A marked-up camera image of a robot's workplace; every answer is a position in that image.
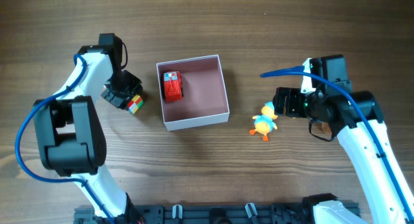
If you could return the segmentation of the multicoloured puzzle cube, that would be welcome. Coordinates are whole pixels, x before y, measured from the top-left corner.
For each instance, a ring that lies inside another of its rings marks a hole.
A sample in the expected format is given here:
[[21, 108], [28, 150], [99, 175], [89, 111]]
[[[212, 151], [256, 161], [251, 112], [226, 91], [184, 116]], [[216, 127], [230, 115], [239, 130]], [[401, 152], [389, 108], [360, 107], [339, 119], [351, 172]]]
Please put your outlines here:
[[144, 101], [140, 95], [135, 95], [128, 103], [127, 103], [127, 110], [135, 114], [143, 105]]

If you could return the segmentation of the orange duck toy blue hat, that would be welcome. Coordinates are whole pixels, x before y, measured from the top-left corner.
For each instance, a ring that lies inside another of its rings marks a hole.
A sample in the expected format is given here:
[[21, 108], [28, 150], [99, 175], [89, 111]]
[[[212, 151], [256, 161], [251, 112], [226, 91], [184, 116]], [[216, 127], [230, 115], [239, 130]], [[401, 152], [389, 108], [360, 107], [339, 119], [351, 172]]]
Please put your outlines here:
[[261, 114], [252, 117], [254, 120], [254, 129], [249, 130], [249, 134], [255, 135], [260, 133], [263, 136], [263, 141], [268, 141], [268, 134], [274, 129], [277, 129], [277, 125], [274, 122], [278, 116], [275, 114], [275, 107], [272, 102], [266, 102], [261, 108]]

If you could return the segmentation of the red toy truck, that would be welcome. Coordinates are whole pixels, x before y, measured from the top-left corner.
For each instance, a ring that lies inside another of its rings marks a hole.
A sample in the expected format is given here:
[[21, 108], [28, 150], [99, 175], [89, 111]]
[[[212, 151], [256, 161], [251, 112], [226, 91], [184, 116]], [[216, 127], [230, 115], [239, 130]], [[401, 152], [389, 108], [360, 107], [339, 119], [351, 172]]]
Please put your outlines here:
[[164, 98], [166, 102], [182, 100], [182, 77], [178, 71], [169, 71], [163, 74]]

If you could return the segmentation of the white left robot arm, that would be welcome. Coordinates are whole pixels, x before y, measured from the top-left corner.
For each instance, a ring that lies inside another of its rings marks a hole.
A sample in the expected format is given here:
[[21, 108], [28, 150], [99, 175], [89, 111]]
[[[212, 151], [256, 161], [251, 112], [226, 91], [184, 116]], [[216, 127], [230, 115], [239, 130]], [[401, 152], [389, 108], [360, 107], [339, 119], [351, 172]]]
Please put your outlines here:
[[124, 43], [82, 47], [64, 85], [37, 100], [28, 116], [34, 121], [43, 166], [59, 176], [45, 182], [76, 184], [101, 223], [146, 221], [105, 165], [106, 139], [95, 109], [101, 94], [112, 89], [127, 93], [122, 108], [136, 96], [140, 80], [125, 71], [126, 65]]

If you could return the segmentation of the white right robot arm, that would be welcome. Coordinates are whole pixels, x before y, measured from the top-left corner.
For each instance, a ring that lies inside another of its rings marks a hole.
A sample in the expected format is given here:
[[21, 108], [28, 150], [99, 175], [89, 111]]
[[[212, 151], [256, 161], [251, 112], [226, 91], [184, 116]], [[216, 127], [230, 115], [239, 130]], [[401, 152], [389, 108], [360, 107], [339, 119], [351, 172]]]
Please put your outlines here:
[[369, 91], [279, 87], [275, 112], [325, 122], [350, 158], [374, 223], [412, 223], [413, 194], [398, 165], [380, 107]]

